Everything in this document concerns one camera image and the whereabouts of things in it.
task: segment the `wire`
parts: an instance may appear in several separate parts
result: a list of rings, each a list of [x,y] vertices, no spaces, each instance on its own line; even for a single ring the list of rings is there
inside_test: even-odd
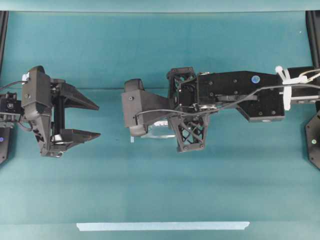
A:
[[[320,68],[316,68],[316,69],[309,70],[309,71],[304,71],[304,72],[300,73],[299,77],[302,77],[306,74],[310,74],[310,73],[314,73],[314,72],[319,72],[319,73],[317,73],[316,75],[313,75],[312,77],[309,77],[307,80],[307,82],[309,83],[309,82],[313,81],[314,79],[320,77]]]
[[[138,112],[135,116],[139,116],[141,114],[147,114],[152,112],[171,112],[171,113],[177,113],[177,114],[185,114],[184,111],[178,111],[178,110],[172,110],[172,109],[153,109],[153,110],[146,110]]]
[[[9,87],[11,87],[12,85],[16,85],[16,84],[26,84],[27,81],[14,81],[12,83],[9,83],[8,85],[5,85],[3,87],[0,87],[0,91],[4,90],[4,89],[7,89]]]
[[[250,98],[251,96],[253,96],[254,94],[256,94],[257,92],[260,92],[262,90],[268,90],[268,89],[280,89],[280,88],[284,88],[284,87],[305,87],[305,88],[315,88],[315,89],[320,89],[320,86],[318,85],[314,85],[314,84],[307,84],[307,83],[296,83],[296,84],[286,84],[286,85],[274,85],[274,86],[263,86],[260,88],[257,88],[256,90],[252,91],[251,93],[249,93],[248,95],[246,95],[243,98],[240,98],[237,101],[225,104],[221,107],[218,107],[216,109],[213,110],[205,110],[205,111],[198,111],[198,112],[193,112],[193,113],[189,113],[189,112],[184,112],[184,111],[178,111],[178,110],[172,110],[172,109],[153,109],[153,110],[146,110],[146,111],[141,111],[138,112],[135,116],[139,116],[141,114],[146,114],[146,113],[152,113],[152,112],[171,112],[171,113],[178,113],[181,114],[181,116],[199,116],[199,115],[204,115],[204,114],[213,114],[213,113],[217,113],[220,110],[226,109],[226,108],[230,108],[234,105],[237,105],[239,103],[242,103],[244,101],[246,101],[246,99]]]
[[[23,131],[31,132],[31,131],[33,130],[32,128],[28,128],[28,127],[24,126],[20,121],[17,121],[16,123],[18,124],[18,126],[19,126]]]

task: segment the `gripper jaw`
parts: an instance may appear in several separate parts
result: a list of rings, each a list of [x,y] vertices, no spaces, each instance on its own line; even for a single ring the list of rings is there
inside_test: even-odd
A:
[[[73,85],[50,78],[42,66],[30,69],[26,80],[22,88],[22,120],[30,124],[42,156],[59,158],[73,146],[100,136],[96,132],[65,129],[65,108],[99,109]]]

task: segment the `mounting plate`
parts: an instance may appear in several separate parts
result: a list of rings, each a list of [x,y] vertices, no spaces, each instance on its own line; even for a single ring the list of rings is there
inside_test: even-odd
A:
[[[8,158],[10,127],[0,127],[0,164]]]
[[[320,169],[320,111],[305,126],[309,160]]]

